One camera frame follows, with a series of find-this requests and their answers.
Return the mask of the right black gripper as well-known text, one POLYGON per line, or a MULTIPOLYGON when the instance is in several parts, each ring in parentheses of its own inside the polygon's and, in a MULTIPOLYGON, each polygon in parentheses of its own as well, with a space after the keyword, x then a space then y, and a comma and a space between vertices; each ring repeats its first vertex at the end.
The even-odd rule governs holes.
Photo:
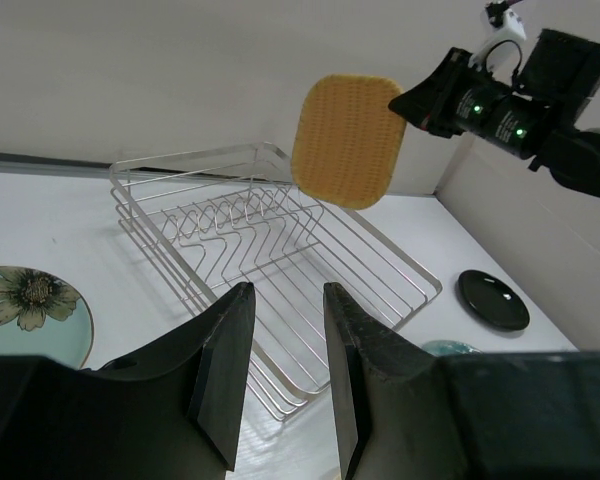
POLYGON ((469 66, 470 57, 450 49, 429 77, 392 99, 389 110, 433 136, 469 132, 522 160, 536 155, 553 128, 550 106, 469 66))

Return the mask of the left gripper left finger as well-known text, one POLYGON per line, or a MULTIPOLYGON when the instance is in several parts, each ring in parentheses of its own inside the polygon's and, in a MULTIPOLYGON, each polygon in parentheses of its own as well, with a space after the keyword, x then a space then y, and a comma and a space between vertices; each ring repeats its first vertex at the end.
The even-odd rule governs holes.
POLYGON ((232 471, 246 392, 256 294, 232 287, 203 313, 110 361, 106 421, 124 471, 232 471))

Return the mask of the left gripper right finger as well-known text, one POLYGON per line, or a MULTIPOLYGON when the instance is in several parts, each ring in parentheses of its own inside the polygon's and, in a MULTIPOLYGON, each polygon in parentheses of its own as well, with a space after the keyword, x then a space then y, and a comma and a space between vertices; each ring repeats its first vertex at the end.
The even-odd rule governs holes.
POLYGON ((325 284, 323 300, 342 475, 437 477, 432 356, 367 313, 341 284, 325 284))

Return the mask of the orange woven square plate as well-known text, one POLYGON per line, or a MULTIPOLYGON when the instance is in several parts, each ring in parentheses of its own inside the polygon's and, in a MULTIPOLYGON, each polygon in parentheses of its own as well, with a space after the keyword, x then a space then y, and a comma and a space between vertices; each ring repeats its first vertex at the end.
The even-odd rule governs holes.
POLYGON ((406 121, 389 102, 402 93, 386 77, 332 74, 309 90, 300 113, 290 168, 306 195, 363 210, 387 192, 406 121))

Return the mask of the small black plate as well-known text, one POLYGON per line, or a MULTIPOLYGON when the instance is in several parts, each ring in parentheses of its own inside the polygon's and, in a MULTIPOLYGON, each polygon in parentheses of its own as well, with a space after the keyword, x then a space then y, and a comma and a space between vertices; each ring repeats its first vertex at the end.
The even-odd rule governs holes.
POLYGON ((530 314, 521 297, 491 274, 465 270, 458 277, 457 291, 464 305, 493 328, 517 332, 530 324, 530 314))

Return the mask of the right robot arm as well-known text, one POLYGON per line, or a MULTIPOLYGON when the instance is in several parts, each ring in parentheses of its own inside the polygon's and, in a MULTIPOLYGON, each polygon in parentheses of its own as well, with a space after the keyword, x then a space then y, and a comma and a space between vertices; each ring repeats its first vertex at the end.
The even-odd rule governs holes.
POLYGON ((501 39, 479 54, 452 48, 434 72, 392 99, 389 109, 433 136, 469 132, 549 170, 562 187, 600 198, 600 129, 575 123, 600 87, 600 43, 544 29, 520 55, 509 83, 493 76, 501 39))

